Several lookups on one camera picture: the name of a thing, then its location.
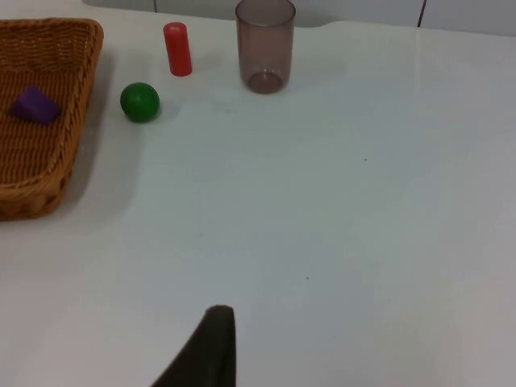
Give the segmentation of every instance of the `green ball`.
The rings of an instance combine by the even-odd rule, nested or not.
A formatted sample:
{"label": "green ball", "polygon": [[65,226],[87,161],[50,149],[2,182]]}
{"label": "green ball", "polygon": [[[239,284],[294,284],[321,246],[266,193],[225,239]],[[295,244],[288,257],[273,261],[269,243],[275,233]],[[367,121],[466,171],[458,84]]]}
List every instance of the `green ball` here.
{"label": "green ball", "polygon": [[158,114],[160,96],[147,83],[131,83],[120,94],[120,106],[131,121],[146,123]]}

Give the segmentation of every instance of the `cup rim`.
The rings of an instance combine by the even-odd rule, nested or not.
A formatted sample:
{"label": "cup rim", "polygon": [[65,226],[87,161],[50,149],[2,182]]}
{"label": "cup rim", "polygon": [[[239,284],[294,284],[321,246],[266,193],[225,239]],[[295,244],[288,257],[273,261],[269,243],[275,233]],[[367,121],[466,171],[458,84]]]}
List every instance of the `cup rim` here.
{"label": "cup rim", "polygon": [[276,24],[259,24],[259,23],[250,23],[248,22],[246,19],[240,17],[239,15],[239,8],[240,6],[245,2],[245,0],[242,0],[241,2],[238,3],[238,5],[236,6],[235,8],[235,15],[236,15],[236,19],[237,21],[241,22],[241,23],[245,23],[247,24],[248,26],[253,26],[253,27],[264,27],[264,28],[267,28],[267,27],[280,27],[280,26],[284,26],[285,24],[287,23],[290,23],[293,18],[296,17],[296,13],[297,13],[297,10],[296,10],[296,6],[290,1],[290,0],[286,0],[286,2],[290,5],[290,9],[291,9],[291,15],[281,21],[280,23],[276,23]]}

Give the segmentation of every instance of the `red cylinder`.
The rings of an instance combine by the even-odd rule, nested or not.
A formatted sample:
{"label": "red cylinder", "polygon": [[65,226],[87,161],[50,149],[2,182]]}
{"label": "red cylinder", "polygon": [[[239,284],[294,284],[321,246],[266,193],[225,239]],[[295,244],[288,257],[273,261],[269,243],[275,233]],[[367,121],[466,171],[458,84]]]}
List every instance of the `red cylinder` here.
{"label": "red cylinder", "polygon": [[188,32],[183,23],[169,23],[163,27],[164,43],[169,55],[170,72],[176,77],[192,73],[192,59],[188,43]]}

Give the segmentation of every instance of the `black object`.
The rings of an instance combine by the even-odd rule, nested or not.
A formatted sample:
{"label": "black object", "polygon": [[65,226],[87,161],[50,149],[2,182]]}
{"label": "black object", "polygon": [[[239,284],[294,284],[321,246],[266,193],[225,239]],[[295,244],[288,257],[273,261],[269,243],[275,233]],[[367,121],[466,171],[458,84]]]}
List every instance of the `black object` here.
{"label": "black object", "polygon": [[235,386],[235,314],[229,306],[212,306],[152,387]]}

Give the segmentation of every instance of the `white wall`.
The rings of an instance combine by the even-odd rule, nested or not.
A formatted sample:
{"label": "white wall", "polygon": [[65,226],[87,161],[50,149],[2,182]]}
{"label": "white wall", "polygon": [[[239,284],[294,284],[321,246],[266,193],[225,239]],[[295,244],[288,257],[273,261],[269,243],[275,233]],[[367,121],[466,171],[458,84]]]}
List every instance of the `white wall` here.
{"label": "white wall", "polygon": [[[153,10],[153,0],[84,0],[94,6]],[[422,0],[293,0],[297,25],[317,26],[334,20],[415,26]],[[158,12],[234,19],[238,0],[156,0]]]}
{"label": "white wall", "polygon": [[516,0],[427,0],[422,27],[516,35]]}

